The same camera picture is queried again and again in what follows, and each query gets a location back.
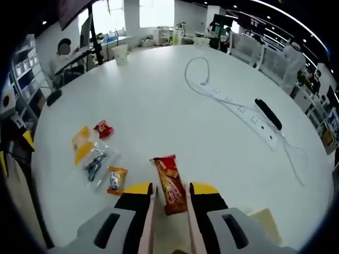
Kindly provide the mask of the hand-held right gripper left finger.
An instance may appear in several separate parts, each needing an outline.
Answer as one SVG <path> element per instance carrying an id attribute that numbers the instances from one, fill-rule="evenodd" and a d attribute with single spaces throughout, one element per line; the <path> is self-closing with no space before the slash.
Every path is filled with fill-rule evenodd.
<path id="1" fill-rule="evenodd" d="M 152 183 L 140 192 L 123 192 L 114 207 L 83 223 L 71 243 L 50 253 L 138 253 L 152 194 Z"/>

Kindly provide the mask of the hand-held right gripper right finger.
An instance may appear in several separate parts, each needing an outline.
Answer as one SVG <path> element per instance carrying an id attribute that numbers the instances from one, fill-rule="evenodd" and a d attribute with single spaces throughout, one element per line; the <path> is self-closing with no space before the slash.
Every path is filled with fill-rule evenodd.
<path id="1" fill-rule="evenodd" d="M 277 232 L 268 210 L 250 217 L 229 208 L 218 190 L 192 183 L 193 253 L 295 253 L 281 247 L 265 233 Z"/>

